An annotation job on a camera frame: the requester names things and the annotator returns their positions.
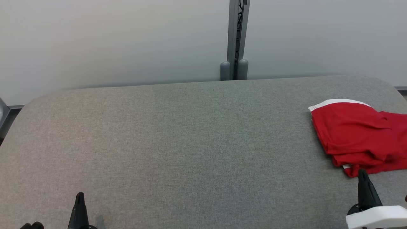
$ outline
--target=white partition panel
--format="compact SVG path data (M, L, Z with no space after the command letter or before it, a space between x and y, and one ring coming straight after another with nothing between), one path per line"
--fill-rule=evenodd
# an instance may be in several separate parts
M356 74L407 86L407 1L252 0L248 79Z
M217 81L229 0L0 0L0 97Z

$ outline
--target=white plastic piece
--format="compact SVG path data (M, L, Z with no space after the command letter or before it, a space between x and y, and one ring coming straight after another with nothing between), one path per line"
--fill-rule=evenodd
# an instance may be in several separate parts
M407 226L407 209L402 206L373 207L346 216L349 229L392 228Z

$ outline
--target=folded red garment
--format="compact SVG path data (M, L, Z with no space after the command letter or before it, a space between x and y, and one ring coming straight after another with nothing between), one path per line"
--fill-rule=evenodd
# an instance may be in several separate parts
M348 176L358 176L359 168L369 174L407 168L402 150L407 146L407 115L377 112L350 99L326 100L309 110L325 152L335 166L344 165Z

